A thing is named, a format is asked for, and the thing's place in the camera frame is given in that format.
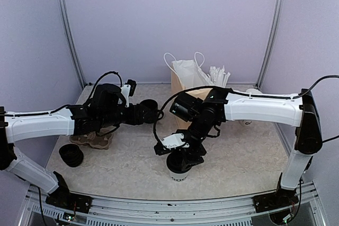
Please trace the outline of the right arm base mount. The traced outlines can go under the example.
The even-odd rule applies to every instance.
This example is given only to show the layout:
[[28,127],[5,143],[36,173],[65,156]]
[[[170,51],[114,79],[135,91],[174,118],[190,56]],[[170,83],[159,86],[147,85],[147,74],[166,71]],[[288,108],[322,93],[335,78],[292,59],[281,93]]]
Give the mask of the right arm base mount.
[[279,209],[282,207],[290,206],[293,203],[297,204],[298,202],[299,198],[297,196],[296,189],[286,190],[278,188],[274,192],[255,195],[253,197],[253,203],[256,213]]

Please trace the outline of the white paper cup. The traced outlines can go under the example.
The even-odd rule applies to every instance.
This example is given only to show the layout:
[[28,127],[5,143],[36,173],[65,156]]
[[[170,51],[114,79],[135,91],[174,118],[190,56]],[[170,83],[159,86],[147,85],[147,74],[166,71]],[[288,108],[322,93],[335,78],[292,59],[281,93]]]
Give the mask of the white paper cup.
[[170,178],[176,182],[182,182],[188,177],[190,170],[176,172],[169,170]]

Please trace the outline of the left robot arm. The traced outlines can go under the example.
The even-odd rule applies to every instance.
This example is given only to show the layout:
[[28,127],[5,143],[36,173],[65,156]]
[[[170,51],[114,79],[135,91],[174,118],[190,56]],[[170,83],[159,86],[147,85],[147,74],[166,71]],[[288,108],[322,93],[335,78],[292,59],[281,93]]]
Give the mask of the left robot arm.
[[74,202],[74,195],[61,174],[51,172],[25,156],[15,142],[55,135],[85,135],[99,133],[102,128],[121,124],[142,125],[158,119],[158,106],[154,100],[132,104],[129,98],[135,88],[102,84],[92,89],[89,99],[82,105],[66,105],[47,112],[15,113],[1,108],[1,170],[8,171],[41,188],[62,207]]

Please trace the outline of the black cup lid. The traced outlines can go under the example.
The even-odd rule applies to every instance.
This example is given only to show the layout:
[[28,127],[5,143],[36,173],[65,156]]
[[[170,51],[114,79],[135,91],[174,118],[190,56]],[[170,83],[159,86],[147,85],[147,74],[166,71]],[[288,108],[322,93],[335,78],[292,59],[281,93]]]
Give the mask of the black cup lid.
[[173,151],[166,158],[167,168],[174,173],[183,174],[187,172],[182,166],[183,156],[179,151]]

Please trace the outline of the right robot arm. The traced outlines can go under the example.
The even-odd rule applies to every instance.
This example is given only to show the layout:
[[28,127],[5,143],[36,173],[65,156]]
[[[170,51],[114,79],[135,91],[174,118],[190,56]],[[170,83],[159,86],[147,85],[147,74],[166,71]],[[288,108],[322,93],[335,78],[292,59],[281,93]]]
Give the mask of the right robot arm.
[[203,140],[213,127],[227,121],[251,120],[290,125],[296,128],[296,140],[285,170],[280,176],[271,203],[282,207],[292,197],[310,159],[323,146],[320,119],[313,95],[304,89],[300,94],[270,95],[212,88],[204,99],[180,92],[170,112],[185,122],[187,130],[177,130],[161,139],[164,148],[181,152],[179,172],[203,163],[206,154]]

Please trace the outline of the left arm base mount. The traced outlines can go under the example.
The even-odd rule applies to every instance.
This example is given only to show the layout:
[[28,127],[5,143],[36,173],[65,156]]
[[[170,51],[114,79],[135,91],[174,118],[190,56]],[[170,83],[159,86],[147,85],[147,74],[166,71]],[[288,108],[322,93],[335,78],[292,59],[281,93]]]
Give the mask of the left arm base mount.
[[90,196],[72,193],[59,188],[48,194],[46,203],[73,212],[88,214],[92,200]]

